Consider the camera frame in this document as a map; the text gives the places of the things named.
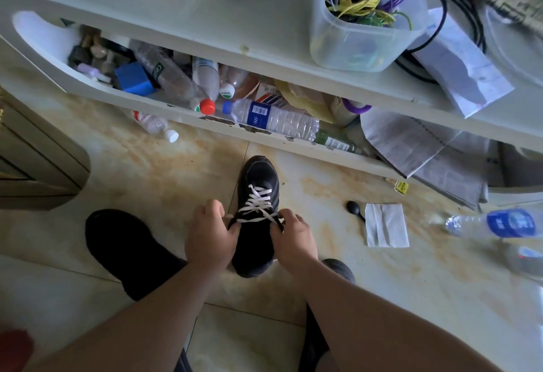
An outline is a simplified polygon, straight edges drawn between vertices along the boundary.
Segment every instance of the forearm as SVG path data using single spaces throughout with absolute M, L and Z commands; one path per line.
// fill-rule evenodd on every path
M 448 332 L 352 285 L 318 260 L 292 268 L 344 371 L 498 371 Z
M 218 272 L 187 265 L 32 372 L 171 372 Z

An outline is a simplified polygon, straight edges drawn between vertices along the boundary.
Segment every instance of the black rubber bulb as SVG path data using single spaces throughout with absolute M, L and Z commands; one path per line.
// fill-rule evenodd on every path
M 364 222 L 366 221 L 366 218 L 364 218 L 362 214 L 360 213 L 360 205 L 357 204 L 354 200 L 348 201 L 346 204 L 346 207 L 349 213 L 359 216 Z

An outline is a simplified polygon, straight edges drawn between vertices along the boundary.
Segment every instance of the white shoelace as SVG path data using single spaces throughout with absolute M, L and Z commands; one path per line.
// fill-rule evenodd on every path
M 246 222 L 260 222 L 261 220 L 269 219 L 272 222 L 275 222 L 274 216 L 277 216 L 277 212 L 274 213 L 268 213 L 266 209 L 273 209 L 273 206 L 271 204 L 269 196 L 263 196 L 268 195 L 268 193 L 271 193 L 272 189 L 266 189 L 258 186 L 249 185 L 249 188 L 253 191 L 252 194 L 249 194 L 249 199 L 247 202 L 245 202 L 245 206 L 241 207 L 238 212 L 243 212 L 243 215 L 247 215 L 248 213 L 254 212 L 254 211 L 260 211 L 262 212 L 262 217 L 260 218 L 253 218 L 253 219 L 238 219 L 237 221 L 240 223 L 246 223 Z

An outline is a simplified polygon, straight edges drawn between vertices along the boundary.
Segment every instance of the red object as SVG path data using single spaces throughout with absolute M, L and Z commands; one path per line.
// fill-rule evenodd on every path
M 215 102 L 211 99 L 204 99 L 200 102 L 200 112 L 204 115 L 213 115 L 215 113 Z
M 0 334 L 0 372 L 21 372 L 34 352 L 34 341 L 26 331 Z

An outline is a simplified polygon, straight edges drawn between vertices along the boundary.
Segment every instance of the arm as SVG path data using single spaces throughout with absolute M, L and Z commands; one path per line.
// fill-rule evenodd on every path
M 31 372 L 172 372 L 210 288 L 236 250 L 240 225 L 228 231 L 222 216 L 217 200 L 197 207 L 185 268 Z
M 450 333 L 331 271 L 303 219 L 280 214 L 284 232 L 271 230 L 275 257 L 300 286 L 342 371 L 499 371 Z

